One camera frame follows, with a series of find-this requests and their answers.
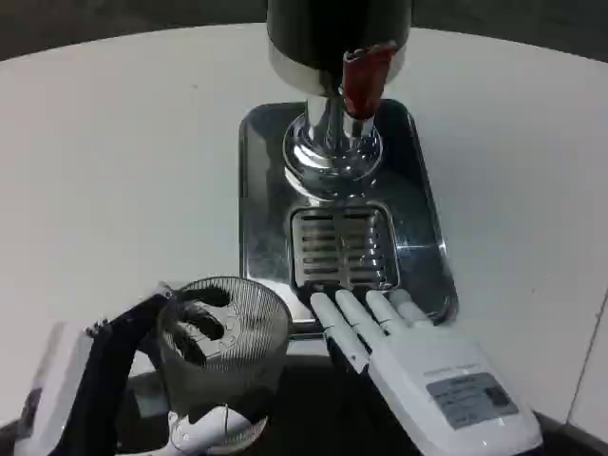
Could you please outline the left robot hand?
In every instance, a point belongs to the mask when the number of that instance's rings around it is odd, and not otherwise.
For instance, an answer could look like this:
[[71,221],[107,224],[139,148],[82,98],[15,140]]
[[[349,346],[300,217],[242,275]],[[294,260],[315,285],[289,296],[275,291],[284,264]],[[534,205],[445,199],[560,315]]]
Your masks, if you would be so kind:
[[292,319],[269,288],[213,276],[107,320],[56,325],[17,424],[17,455],[226,454],[264,429]]

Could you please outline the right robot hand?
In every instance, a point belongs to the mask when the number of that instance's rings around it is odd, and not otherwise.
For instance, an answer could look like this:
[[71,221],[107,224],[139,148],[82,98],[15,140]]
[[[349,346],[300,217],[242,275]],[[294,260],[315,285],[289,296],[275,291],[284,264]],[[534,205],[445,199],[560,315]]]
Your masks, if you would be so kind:
[[314,290],[328,348],[370,380],[424,455],[524,455],[543,444],[531,408],[470,337],[436,325],[404,289]]

